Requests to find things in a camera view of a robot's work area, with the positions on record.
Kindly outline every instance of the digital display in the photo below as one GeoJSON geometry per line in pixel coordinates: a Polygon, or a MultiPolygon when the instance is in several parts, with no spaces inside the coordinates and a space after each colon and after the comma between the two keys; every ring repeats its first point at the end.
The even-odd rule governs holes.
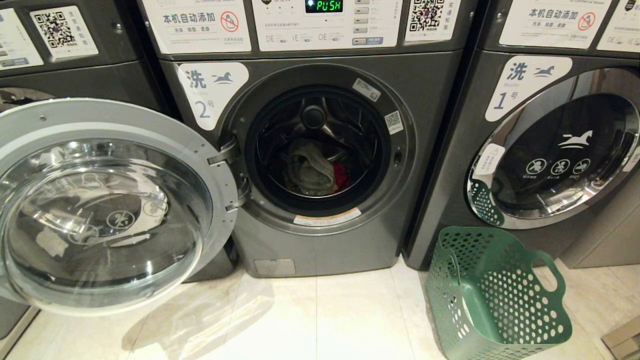
{"type": "Polygon", "coordinates": [[[341,13],[344,0],[305,0],[307,13],[341,13]]]}

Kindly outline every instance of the washing machine door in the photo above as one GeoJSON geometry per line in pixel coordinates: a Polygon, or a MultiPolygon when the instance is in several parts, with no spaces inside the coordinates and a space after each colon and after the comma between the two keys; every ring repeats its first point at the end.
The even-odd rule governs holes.
{"type": "Polygon", "coordinates": [[[485,141],[467,181],[485,222],[530,229],[600,200],[640,158],[638,69],[598,69],[546,89],[485,141]]]}
{"type": "Polygon", "coordinates": [[[154,300],[211,260],[233,175],[184,124],[96,99],[0,114],[0,296],[70,315],[154,300]]]}

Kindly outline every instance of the warning symbol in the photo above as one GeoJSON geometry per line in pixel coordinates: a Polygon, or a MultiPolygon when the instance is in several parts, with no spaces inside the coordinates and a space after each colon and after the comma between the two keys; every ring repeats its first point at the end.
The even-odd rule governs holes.
{"type": "Polygon", "coordinates": [[[593,26],[593,23],[596,22],[596,14],[592,12],[588,12],[584,14],[580,20],[578,20],[578,29],[580,31],[584,31],[593,26]]]}
{"type": "Polygon", "coordinates": [[[222,28],[230,33],[238,30],[238,17],[232,12],[223,12],[220,16],[222,28]]]}

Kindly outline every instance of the plastic basket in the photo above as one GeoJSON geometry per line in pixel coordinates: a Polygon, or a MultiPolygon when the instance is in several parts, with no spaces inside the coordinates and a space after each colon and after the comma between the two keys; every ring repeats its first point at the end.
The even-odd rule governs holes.
{"type": "Polygon", "coordinates": [[[442,230],[426,281],[449,360],[516,360],[567,341],[572,327],[564,291],[546,252],[528,251],[512,234],[490,227],[442,230]],[[534,274],[537,259],[555,275],[555,291],[534,274]]]}

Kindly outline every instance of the gray washing machine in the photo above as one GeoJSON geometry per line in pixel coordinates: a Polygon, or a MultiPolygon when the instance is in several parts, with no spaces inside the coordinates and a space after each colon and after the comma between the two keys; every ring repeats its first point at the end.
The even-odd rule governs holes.
{"type": "MultiPolygon", "coordinates": [[[[145,167],[154,155],[145,153],[142,145],[118,137],[117,121],[110,122],[116,113],[101,113],[99,106],[78,113],[71,105],[75,102],[66,99],[121,101],[154,114],[169,113],[158,83],[162,75],[154,76],[138,38],[148,35],[134,28],[136,9],[135,3],[124,1],[0,2],[0,122],[6,130],[0,139],[2,297],[68,314],[94,309],[108,313],[139,297],[152,299],[167,284],[223,277],[236,267],[237,250],[227,241],[228,234],[212,241],[213,247],[199,243],[191,257],[187,248],[173,244],[189,235],[180,232],[185,227],[176,218],[201,208],[179,205],[190,200],[172,200],[169,190],[156,189],[164,180],[172,180],[150,165],[145,167]],[[58,109],[58,103],[62,113],[53,119],[48,109],[58,109]],[[25,115],[31,106],[42,109],[37,122],[25,115]],[[80,121],[86,124],[73,125],[80,121]],[[20,170],[22,166],[29,170],[20,170]],[[136,193],[136,186],[147,192],[136,193]],[[35,195],[40,200],[30,202],[25,200],[29,192],[48,195],[35,195]],[[141,200],[134,200],[136,194],[141,200]],[[180,206],[176,211],[183,213],[174,215],[172,209],[180,206]],[[177,265],[188,262],[180,262],[184,257],[197,261],[177,265]],[[158,276],[163,270],[173,275],[158,276]],[[149,287],[154,282],[150,279],[158,277],[163,280],[149,287]]],[[[144,29],[142,21],[138,23],[144,29]]],[[[137,122],[153,130],[162,124],[128,117],[120,122],[125,128],[121,131],[140,133],[140,142],[146,133],[136,127],[137,122]]],[[[186,128],[171,120],[163,130],[172,134],[174,126],[186,128]]],[[[173,139],[180,139],[179,131],[173,139]]],[[[168,152],[176,156],[183,150],[168,152]]],[[[211,221],[199,216],[204,216],[196,217],[199,226],[211,221]]],[[[13,316],[15,308],[13,303],[0,304],[3,329],[10,329],[19,318],[13,316]]]]}
{"type": "Polygon", "coordinates": [[[495,226],[558,257],[640,158],[636,1],[486,3],[486,17],[405,248],[427,268],[450,225],[495,226]]]}
{"type": "Polygon", "coordinates": [[[392,266],[475,1],[140,4],[185,124],[233,171],[247,272],[392,266]]]}

